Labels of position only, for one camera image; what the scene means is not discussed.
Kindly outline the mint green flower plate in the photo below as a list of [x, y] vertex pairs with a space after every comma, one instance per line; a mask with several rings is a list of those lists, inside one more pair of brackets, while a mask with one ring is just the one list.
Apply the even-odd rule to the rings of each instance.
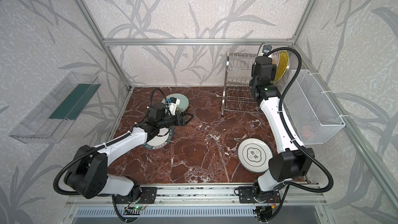
[[177, 106], [172, 107], [172, 109], [175, 110], [174, 111], [175, 114], [182, 113], [188, 109], [189, 100], [185, 95], [180, 94], [180, 93], [173, 93], [173, 94], [168, 95], [166, 98], [170, 99], [171, 97], [175, 97], [176, 99], [179, 100], [179, 103], [177, 104]]

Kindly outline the yellow grid plate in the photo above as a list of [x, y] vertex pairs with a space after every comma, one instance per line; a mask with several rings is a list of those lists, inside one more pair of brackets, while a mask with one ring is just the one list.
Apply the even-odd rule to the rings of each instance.
[[279, 62], [277, 65], [274, 83], [277, 83], [279, 80], [283, 78], [285, 72], [289, 68], [289, 63], [290, 63], [290, 58], [287, 51], [283, 50], [279, 51], [278, 53], [279, 53]]

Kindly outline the orange sunburst plate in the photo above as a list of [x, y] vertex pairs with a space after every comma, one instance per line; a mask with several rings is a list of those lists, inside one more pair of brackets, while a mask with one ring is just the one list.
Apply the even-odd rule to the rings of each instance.
[[264, 55], [263, 55], [263, 52], [262, 52], [263, 46], [264, 46], [264, 45], [267, 45], [267, 43], [263, 42], [263, 43], [260, 45], [259, 50], [258, 50], [258, 53], [257, 53], [257, 57], [264, 56]]
[[278, 66], [279, 65], [279, 60], [280, 60], [279, 52], [277, 51], [277, 52], [272, 53], [271, 59], [272, 59], [272, 64], [275, 65], [275, 66]]

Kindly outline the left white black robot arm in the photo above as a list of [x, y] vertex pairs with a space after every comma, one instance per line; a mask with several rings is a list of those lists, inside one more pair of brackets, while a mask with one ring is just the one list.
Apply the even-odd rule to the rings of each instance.
[[108, 167], [130, 150], [160, 137], [162, 129], [170, 135], [171, 127], [185, 126], [194, 115], [177, 112], [175, 103], [156, 103], [148, 108], [147, 115], [130, 130], [102, 145], [80, 147], [74, 159], [56, 176], [54, 190], [66, 196], [81, 195], [87, 199], [100, 195], [120, 195], [132, 200], [138, 198], [139, 183], [108, 173]]

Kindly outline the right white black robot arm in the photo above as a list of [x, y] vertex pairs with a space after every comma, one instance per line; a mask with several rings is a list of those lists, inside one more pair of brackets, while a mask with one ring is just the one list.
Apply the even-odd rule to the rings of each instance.
[[281, 189], [284, 182], [307, 174], [313, 162], [297, 145], [312, 157], [315, 156], [314, 151], [305, 148], [297, 136], [283, 107], [281, 93], [277, 86], [272, 84], [276, 71], [277, 66], [272, 63], [271, 58], [258, 56], [252, 65], [249, 83], [251, 95], [272, 130], [278, 153], [269, 160], [268, 170], [257, 179], [258, 188], [263, 192]]

